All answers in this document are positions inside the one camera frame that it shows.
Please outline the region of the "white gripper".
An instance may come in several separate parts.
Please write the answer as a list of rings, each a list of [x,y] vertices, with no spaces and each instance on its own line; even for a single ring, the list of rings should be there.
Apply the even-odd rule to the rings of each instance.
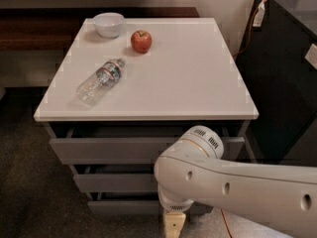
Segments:
[[[158,199],[161,206],[169,212],[163,215],[165,238],[179,238],[186,215],[183,213],[193,204],[193,200],[171,193],[158,185]]]

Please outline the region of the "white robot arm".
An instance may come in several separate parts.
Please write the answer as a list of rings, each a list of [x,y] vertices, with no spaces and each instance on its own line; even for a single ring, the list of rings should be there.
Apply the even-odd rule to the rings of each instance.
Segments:
[[[317,236],[317,169],[226,161],[221,138],[194,126],[155,163],[167,211],[214,206],[295,238]]]

